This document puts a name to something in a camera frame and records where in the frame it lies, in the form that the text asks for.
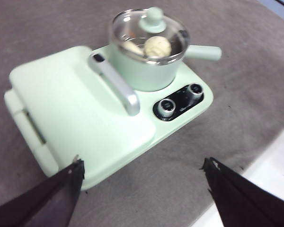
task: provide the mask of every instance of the gray table surface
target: gray table surface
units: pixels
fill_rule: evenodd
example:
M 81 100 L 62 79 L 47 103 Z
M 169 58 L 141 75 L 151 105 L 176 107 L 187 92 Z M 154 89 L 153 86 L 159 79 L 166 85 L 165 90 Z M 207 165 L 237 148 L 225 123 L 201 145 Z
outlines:
M 0 205 L 45 179 L 4 105 L 9 72 L 72 46 L 106 45 L 114 15 L 150 6 L 181 20 L 192 43 L 223 49 L 219 62 L 186 59 L 214 102 L 82 192 L 70 226 L 189 226 L 212 202 L 204 158 L 241 172 L 284 128 L 284 21 L 256 0 L 0 0 Z

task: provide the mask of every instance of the small pot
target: small pot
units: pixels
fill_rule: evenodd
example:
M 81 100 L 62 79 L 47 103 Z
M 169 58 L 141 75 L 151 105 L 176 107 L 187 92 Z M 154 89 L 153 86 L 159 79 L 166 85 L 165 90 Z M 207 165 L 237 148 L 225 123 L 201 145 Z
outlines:
M 173 81 L 184 57 L 220 59 L 219 47 L 189 42 L 185 27 L 160 8 L 131 9 L 110 25 L 109 61 L 132 88 L 157 91 Z

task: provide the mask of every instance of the pot handle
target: pot handle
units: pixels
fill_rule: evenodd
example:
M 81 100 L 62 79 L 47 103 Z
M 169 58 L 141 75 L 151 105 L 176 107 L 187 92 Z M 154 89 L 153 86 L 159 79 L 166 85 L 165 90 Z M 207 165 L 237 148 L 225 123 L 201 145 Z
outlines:
M 222 56 L 222 50 L 218 46 L 189 45 L 185 57 L 217 61 Z

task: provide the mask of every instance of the food ball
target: food ball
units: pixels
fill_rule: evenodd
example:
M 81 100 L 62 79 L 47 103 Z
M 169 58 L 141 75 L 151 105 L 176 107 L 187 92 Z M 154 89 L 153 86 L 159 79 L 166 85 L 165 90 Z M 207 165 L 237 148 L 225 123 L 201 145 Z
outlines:
M 167 57 L 171 53 L 171 44 L 163 36 L 153 36 L 146 40 L 144 51 L 148 56 Z

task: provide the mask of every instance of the black control panel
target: black control panel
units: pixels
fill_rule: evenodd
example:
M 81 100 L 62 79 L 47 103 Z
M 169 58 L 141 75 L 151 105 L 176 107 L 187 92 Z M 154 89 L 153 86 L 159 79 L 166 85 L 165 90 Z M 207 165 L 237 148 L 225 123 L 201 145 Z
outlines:
M 203 88 L 192 83 L 157 101 L 153 113 L 162 121 L 172 121 L 203 101 Z

